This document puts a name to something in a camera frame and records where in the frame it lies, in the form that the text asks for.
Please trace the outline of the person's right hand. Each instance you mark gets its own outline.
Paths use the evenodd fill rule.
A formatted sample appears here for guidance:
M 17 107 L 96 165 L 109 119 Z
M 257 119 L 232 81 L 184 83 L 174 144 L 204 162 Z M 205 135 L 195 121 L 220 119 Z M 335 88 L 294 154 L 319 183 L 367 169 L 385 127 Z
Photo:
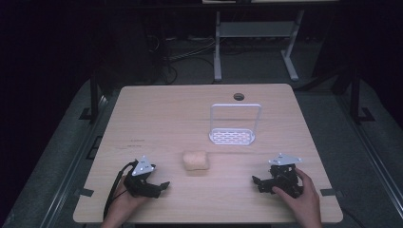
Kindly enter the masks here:
M 297 168 L 296 172 L 303 185 L 303 192 L 298 198 L 292 198 L 276 186 L 273 187 L 273 190 L 291 209 L 298 224 L 301 222 L 321 223 L 320 201 L 315 185 L 302 170 Z

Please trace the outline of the black metal stand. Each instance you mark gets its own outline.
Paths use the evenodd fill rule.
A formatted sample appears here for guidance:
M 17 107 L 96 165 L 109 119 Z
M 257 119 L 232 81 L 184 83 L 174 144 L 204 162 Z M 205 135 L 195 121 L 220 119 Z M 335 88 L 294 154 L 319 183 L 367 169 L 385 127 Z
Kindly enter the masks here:
M 363 122 L 374 122 L 375 118 L 367 107 L 359 105 L 360 98 L 360 77 L 356 70 L 351 78 L 351 93 L 350 93 L 350 116 L 356 124 Z
M 104 95 L 98 85 L 97 75 L 93 73 L 89 78 L 89 107 L 85 107 L 79 117 L 80 120 L 94 124 L 101 113 L 104 104 Z

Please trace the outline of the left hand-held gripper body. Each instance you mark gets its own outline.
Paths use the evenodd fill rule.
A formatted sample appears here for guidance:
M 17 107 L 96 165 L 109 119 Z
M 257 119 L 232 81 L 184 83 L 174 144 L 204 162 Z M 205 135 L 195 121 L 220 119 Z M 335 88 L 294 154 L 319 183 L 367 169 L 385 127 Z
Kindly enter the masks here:
M 156 190 L 153 184 L 146 181 L 153 171 L 154 166 L 146 156 L 142 156 L 139 161 L 134 161 L 133 168 L 128 172 L 124 181 L 125 188 L 132 197 L 144 197 L 145 190 Z

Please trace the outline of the person's left hand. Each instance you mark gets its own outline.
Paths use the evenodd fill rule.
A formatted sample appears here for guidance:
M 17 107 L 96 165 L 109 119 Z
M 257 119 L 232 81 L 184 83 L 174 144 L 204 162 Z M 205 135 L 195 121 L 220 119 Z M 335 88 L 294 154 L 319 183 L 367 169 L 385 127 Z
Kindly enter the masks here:
M 132 197 L 127 192 L 124 181 L 125 176 L 122 176 L 105 219 L 118 218 L 127 221 L 147 201 L 146 197 Z

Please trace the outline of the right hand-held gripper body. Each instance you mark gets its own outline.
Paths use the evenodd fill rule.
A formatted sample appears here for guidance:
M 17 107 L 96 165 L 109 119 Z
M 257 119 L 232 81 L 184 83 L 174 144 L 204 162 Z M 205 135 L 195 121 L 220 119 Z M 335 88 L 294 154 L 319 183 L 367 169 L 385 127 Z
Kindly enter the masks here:
M 279 153 L 275 158 L 269 160 L 272 175 L 271 186 L 280 188 L 292 198 L 296 199 L 302 194 L 302 187 L 298 185 L 296 164 L 302 162 L 302 158 Z

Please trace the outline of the grey metal desk frame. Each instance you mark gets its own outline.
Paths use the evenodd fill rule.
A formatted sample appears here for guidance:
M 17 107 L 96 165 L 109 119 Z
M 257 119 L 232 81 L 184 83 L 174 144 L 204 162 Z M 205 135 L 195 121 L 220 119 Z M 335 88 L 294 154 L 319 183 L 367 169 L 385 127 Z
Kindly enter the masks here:
M 225 22 L 221 20 L 221 13 L 216 13 L 215 24 L 215 51 L 213 54 L 214 81 L 222 80 L 221 73 L 221 41 L 224 38 L 288 38 L 289 44 L 283 49 L 281 57 L 292 81 L 299 80 L 291 59 L 294 44 L 297 39 L 304 10 L 297 13 L 294 21 L 271 22 Z

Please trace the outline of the beige sponge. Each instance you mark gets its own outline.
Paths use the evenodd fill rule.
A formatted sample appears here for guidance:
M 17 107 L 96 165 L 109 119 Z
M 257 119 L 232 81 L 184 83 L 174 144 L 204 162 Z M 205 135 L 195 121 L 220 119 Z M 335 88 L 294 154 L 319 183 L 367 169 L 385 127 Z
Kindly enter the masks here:
M 184 168 L 188 171 L 207 170 L 208 155 L 205 151 L 185 151 L 182 156 Z

